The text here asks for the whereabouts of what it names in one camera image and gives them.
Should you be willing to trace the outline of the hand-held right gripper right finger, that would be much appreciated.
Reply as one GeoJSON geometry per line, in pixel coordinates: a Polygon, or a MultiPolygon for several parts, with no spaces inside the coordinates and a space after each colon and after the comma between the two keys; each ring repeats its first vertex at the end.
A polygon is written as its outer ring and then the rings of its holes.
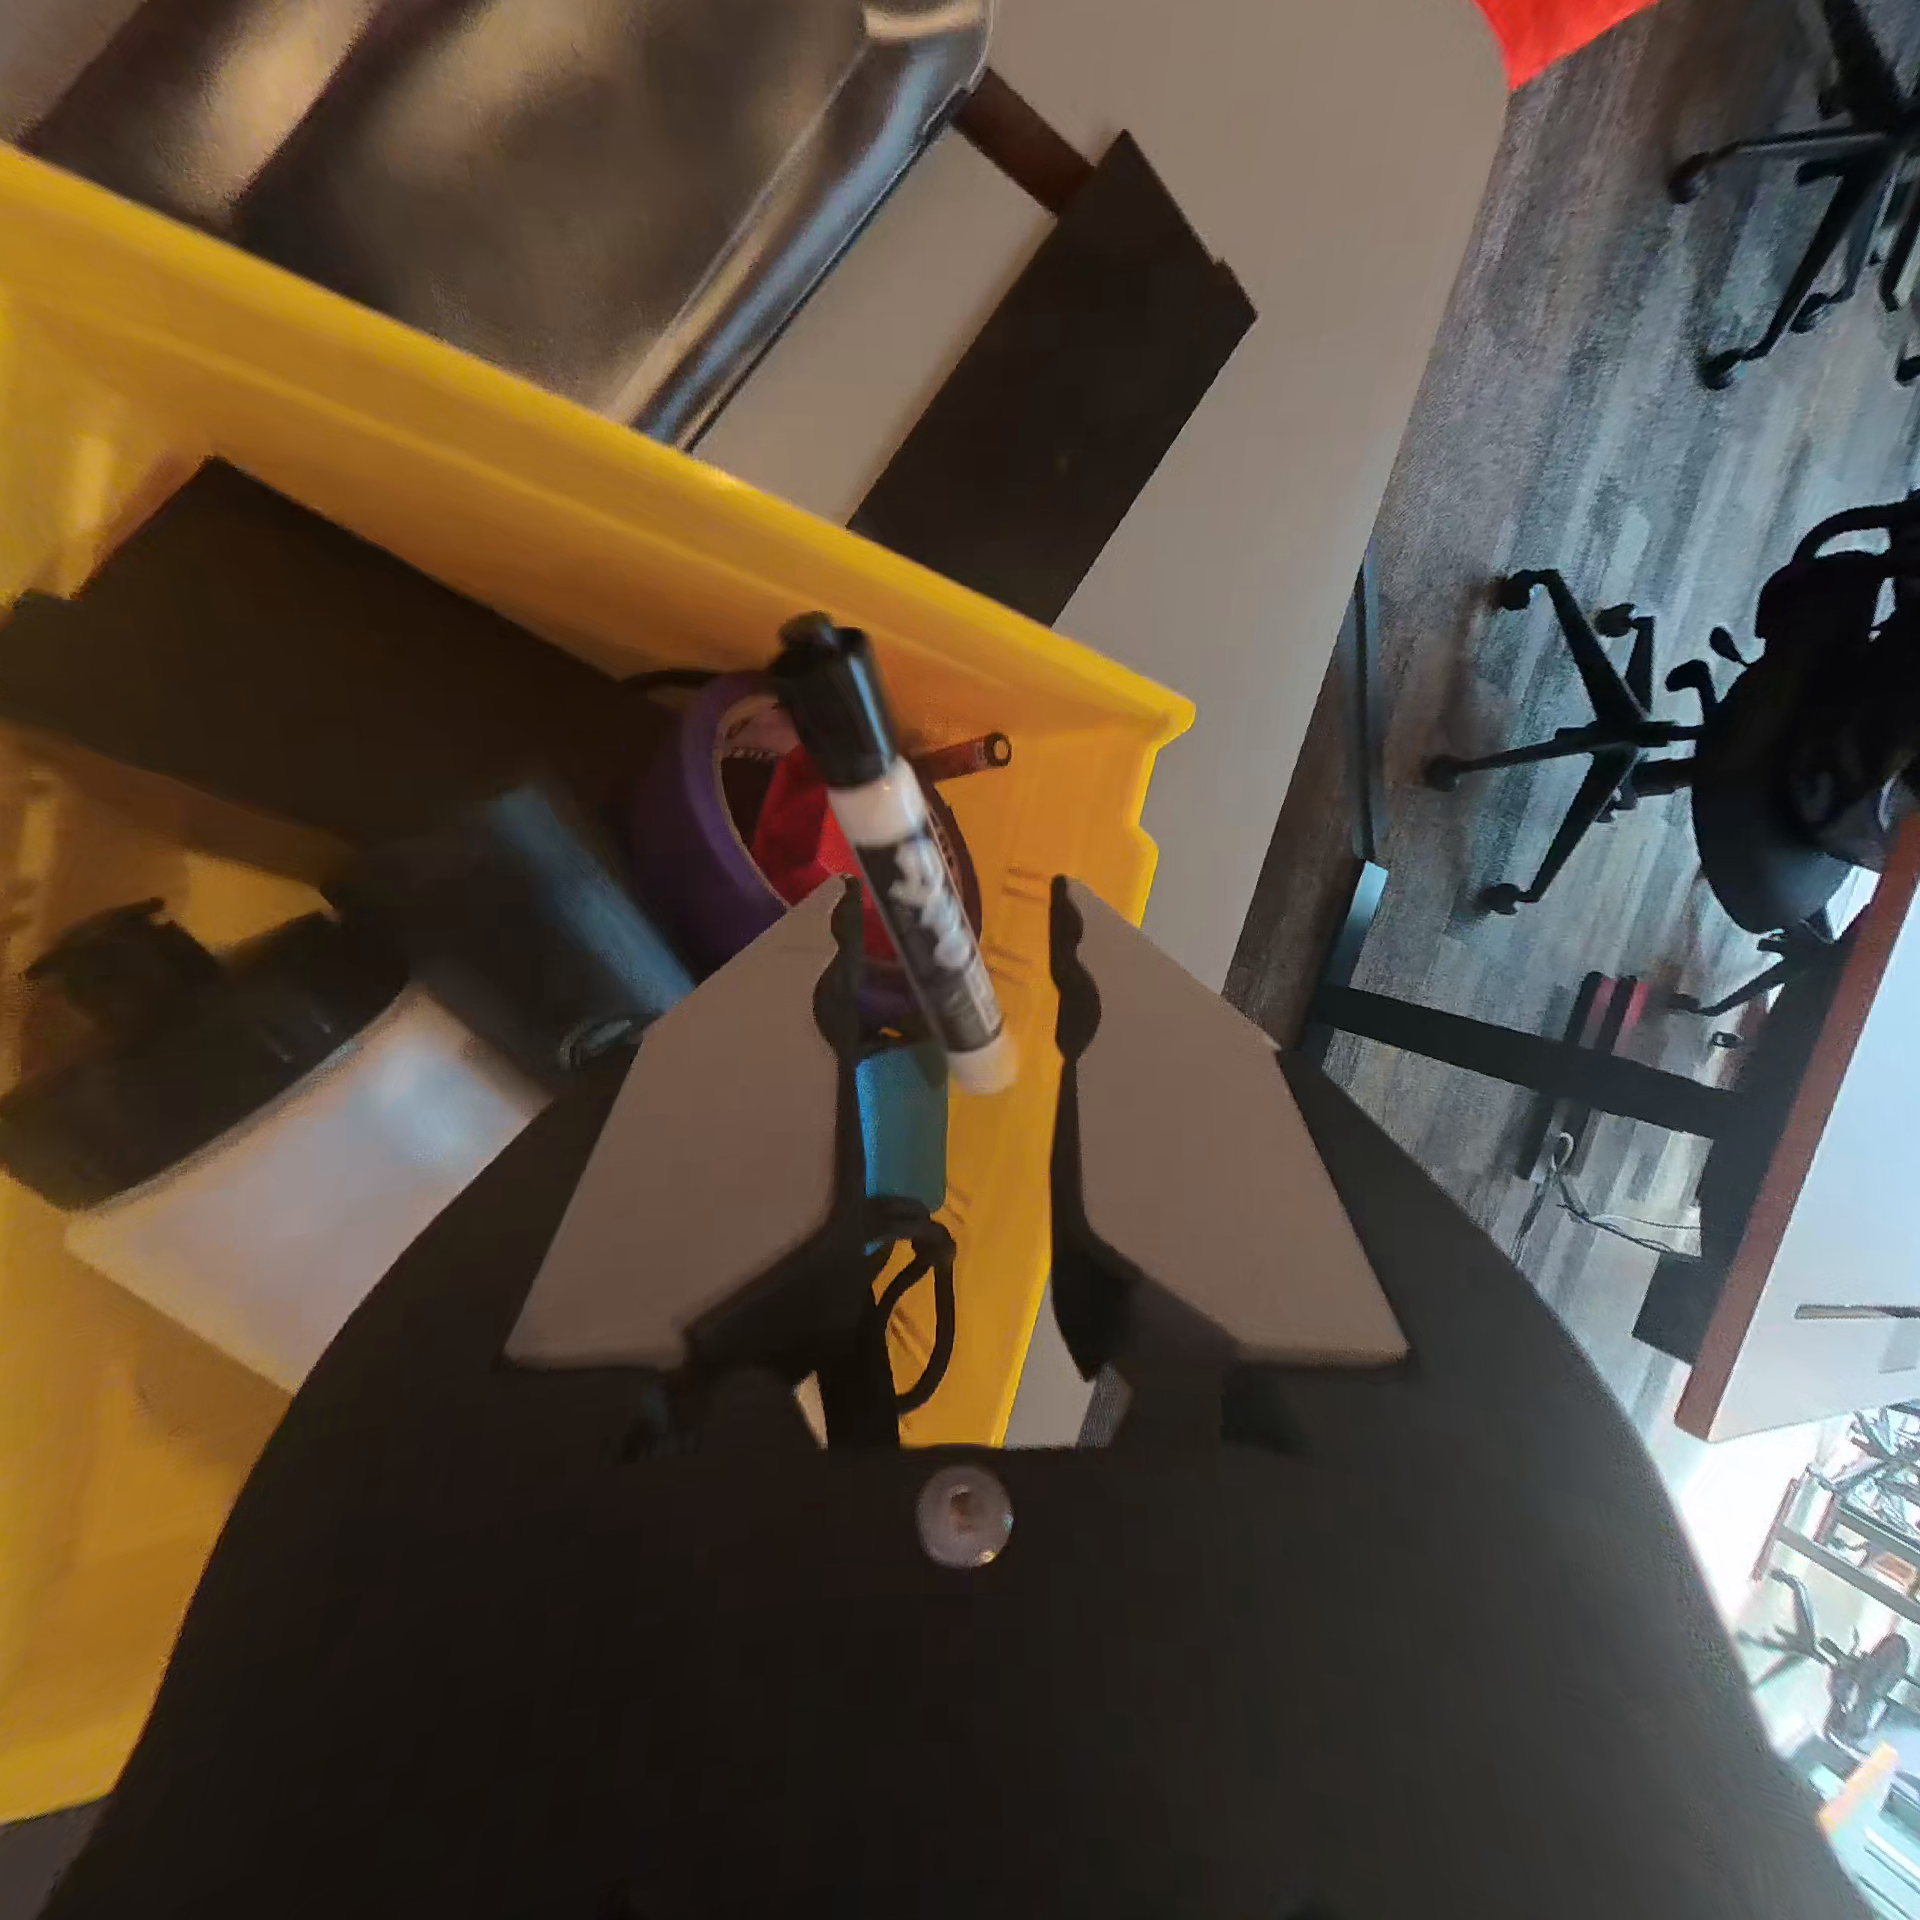
{"type": "Polygon", "coordinates": [[[1082,1376],[1400,1361],[1272,1040],[1068,876],[1047,957],[1048,1299],[1082,1376]]]}

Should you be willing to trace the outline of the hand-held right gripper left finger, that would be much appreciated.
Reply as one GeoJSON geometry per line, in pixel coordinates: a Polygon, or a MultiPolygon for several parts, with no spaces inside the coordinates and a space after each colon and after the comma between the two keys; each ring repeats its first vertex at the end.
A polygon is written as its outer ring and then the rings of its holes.
{"type": "Polygon", "coordinates": [[[506,1355],[804,1374],[869,1285],[861,899],[829,879],[643,1037],[506,1355]]]}

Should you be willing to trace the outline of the black white dry-erase marker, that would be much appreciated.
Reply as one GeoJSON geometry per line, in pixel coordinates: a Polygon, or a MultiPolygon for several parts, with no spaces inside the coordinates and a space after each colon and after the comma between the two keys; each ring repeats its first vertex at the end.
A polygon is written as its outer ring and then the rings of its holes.
{"type": "Polygon", "coordinates": [[[771,680],[954,1084],[978,1096],[1007,1091],[1016,1049],[867,633],[826,612],[796,615],[780,630],[771,680]]]}

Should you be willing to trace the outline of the yellow plastic bin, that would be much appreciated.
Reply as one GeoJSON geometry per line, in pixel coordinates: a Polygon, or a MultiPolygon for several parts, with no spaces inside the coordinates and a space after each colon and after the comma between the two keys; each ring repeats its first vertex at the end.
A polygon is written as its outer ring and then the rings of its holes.
{"type": "MultiPolygon", "coordinates": [[[[7,148],[5,606],[72,591],[219,456],[606,669],[867,630],[918,736],[1005,732],[958,823],[1021,1081],[951,1104],[958,1347],[911,1447],[996,1443],[1042,1305],[1060,1079],[1047,896],[1138,923],[1194,704],[688,454],[7,148]]],[[[5,1183],[5,1821],[104,1796],[285,1397],[67,1256],[5,1183]]]]}

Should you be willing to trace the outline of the black plastic object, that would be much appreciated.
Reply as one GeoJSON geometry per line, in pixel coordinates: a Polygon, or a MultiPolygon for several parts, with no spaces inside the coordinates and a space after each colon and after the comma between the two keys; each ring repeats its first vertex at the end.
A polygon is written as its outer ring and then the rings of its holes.
{"type": "Polygon", "coordinates": [[[406,968],[328,913],[213,950],[146,899],[69,926],[18,980],[54,1037],[5,1092],[3,1165],[85,1211],[292,1092],[396,1005],[406,968]]]}

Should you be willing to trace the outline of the dark grey cylinder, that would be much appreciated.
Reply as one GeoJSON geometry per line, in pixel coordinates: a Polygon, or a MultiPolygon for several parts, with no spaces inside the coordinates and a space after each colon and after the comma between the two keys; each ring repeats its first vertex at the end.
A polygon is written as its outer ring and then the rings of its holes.
{"type": "Polygon", "coordinates": [[[322,893],[549,1088],[638,1043],[696,987],[586,816],[543,782],[350,855],[322,893]]]}

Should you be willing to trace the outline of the black table leg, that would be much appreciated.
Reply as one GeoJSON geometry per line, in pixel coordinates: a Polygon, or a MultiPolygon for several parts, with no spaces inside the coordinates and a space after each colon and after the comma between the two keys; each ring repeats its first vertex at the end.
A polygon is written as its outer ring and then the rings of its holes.
{"type": "Polygon", "coordinates": [[[1760,1028],[1743,1035],[1735,1084],[1693,1091],[1677,1072],[1615,1054],[1638,992],[1638,983],[1626,976],[1589,974],[1562,1035],[1535,1035],[1354,987],[1386,879],[1386,867],[1368,859],[1354,863],[1346,913],[1327,937],[1295,1052],[1322,1063],[1335,1037],[1368,1040],[1520,1088],[1538,1108],[1538,1120],[1556,1112],[1575,1120],[1623,1117],[1691,1134],[1691,1121],[1704,1117],[1711,1155],[1702,1172],[1700,1223],[1691,1245],[1646,1220],[1626,1223],[1587,1211],[1567,1183],[1571,1157],[1544,1158],[1534,1187],[1540,1201],[1549,1199],[1589,1228],[1654,1252],[1669,1264],[1728,1259],[1754,1206],[1767,1151],[1808,1077],[1821,1015],[1816,983],[1804,976],[1782,985],[1760,1028]]]}

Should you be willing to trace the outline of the purple tape roll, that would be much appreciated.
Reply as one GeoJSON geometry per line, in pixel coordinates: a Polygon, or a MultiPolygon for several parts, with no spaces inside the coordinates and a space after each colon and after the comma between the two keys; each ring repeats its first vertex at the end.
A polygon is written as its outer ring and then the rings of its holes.
{"type": "Polygon", "coordinates": [[[752,861],[752,830],[776,761],[796,745],[772,683],[733,672],[690,695],[636,782],[621,824],[632,886],[699,976],[789,908],[752,861]]]}

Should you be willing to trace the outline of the red plastic piece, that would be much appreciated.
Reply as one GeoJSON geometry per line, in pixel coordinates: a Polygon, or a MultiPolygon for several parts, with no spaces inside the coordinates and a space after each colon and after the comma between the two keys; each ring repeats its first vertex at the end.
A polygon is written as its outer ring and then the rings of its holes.
{"type": "Polygon", "coordinates": [[[829,879],[863,879],[829,787],[803,745],[774,763],[752,830],[752,861],[787,904],[799,904],[829,879]]]}

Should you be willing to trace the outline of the white desk with brown edge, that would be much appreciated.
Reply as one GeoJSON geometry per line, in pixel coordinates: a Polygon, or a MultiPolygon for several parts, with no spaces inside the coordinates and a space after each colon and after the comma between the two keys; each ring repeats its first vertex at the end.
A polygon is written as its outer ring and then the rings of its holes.
{"type": "Polygon", "coordinates": [[[1674,1409],[1700,1443],[1915,1401],[1915,885],[1907,821],[1674,1409]]]}

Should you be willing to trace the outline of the black flat pad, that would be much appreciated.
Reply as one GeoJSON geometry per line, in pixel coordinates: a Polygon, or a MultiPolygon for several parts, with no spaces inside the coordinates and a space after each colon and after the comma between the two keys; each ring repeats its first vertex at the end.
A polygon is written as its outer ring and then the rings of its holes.
{"type": "Polygon", "coordinates": [[[363,857],[533,787],[630,891],[663,727],[619,679],[230,464],[3,630],[5,742],[190,853],[335,903],[363,857]]]}

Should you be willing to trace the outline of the black office chair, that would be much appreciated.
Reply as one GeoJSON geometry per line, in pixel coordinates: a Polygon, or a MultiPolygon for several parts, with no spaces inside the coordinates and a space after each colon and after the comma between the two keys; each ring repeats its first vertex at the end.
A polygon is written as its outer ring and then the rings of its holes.
{"type": "Polygon", "coordinates": [[[1484,908],[1512,916],[1538,904],[1594,828],[1682,792],[1698,869],[1725,916],[1760,937],[1813,927],[1847,873],[1886,869],[1915,813],[1915,593],[1915,493],[1826,517],[1760,589],[1760,651],[1742,656],[1725,628],[1711,630],[1711,653],[1736,669],[1725,688],[1700,659],[1670,669],[1663,688],[1698,701],[1698,719],[1682,724],[1652,699],[1652,615],[1629,603],[1584,611],[1549,566],[1500,575],[1500,611],[1552,603],[1591,718],[1523,747],[1427,761],[1423,782],[1445,792],[1469,777],[1587,761],[1534,879],[1486,886],[1484,908]]]}
{"type": "Polygon", "coordinates": [[[1862,4],[1821,1],[1816,12],[1831,52],[1831,75],[1814,95],[1820,123],[1696,150],[1667,180],[1674,205],[1698,201],[1719,174],[1743,165],[1787,165],[1797,185],[1831,189],[1763,334],[1696,358],[1696,382],[1707,393],[1728,390],[1787,335],[1814,332],[1859,295],[1870,268],[1879,268],[1879,300],[1890,312],[1912,287],[1915,85],[1882,51],[1862,4]]]}

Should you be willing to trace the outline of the exercise bike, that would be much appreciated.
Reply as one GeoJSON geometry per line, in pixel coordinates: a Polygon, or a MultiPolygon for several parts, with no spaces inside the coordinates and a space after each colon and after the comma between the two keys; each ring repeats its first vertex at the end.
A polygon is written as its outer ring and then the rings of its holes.
{"type": "Polygon", "coordinates": [[[1837,1644],[1816,1628],[1808,1585],[1791,1572],[1773,1568],[1767,1581],[1775,1581],[1790,1597],[1791,1619],[1764,1636],[1742,1635],[1751,1648],[1767,1653],[1767,1663],[1748,1677],[1751,1688],[1784,1677],[1798,1665],[1821,1668],[1826,1676],[1826,1710],[1820,1724],[1820,1740],[1866,1757],[1882,1729],[1894,1696],[1908,1680],[1912,1645],[1899,1631],[1862,1645],[1859,1636],[1837,1644]]]}

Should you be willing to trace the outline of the black flat strip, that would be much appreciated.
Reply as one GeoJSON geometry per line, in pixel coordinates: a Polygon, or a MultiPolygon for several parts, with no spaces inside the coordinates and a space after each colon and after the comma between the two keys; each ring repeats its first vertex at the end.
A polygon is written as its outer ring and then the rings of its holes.
{"type": "Polygon", "coordinates": [[[850,529],[1051,624],[1254,321],[1235,270],[1118,132],[850,529]]]}

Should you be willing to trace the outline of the silver metal tray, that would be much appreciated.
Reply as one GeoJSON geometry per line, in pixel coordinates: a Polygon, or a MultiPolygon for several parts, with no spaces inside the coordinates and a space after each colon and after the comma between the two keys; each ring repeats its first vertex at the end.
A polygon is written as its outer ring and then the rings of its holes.
{"type": "Polygon", "coordinates": [[[978,1],[111,4],[5,137],[692,448],[988,65],[978,1]]]}

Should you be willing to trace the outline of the brown wooden bar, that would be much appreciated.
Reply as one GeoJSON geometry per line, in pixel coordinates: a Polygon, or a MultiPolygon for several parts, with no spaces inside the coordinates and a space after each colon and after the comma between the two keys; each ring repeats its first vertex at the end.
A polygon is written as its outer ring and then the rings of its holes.
{"type": "Polygon", "coordinates": [[[1056,220],[1094,174],[1093,160],[990,65],[955,107],[951,127],[1056,220]]]}

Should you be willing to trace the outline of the red cloth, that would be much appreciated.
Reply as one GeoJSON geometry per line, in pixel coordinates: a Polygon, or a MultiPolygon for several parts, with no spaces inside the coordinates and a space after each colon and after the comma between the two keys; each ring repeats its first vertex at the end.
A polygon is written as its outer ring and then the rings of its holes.
{"type": "Polygon", "coordinates": [[[1547,65],[1579,52],[1647,1],[1498,1],[1474,4],[1484,15],[1504,65],[1507,87],[1520,88],[1547,65]]]}

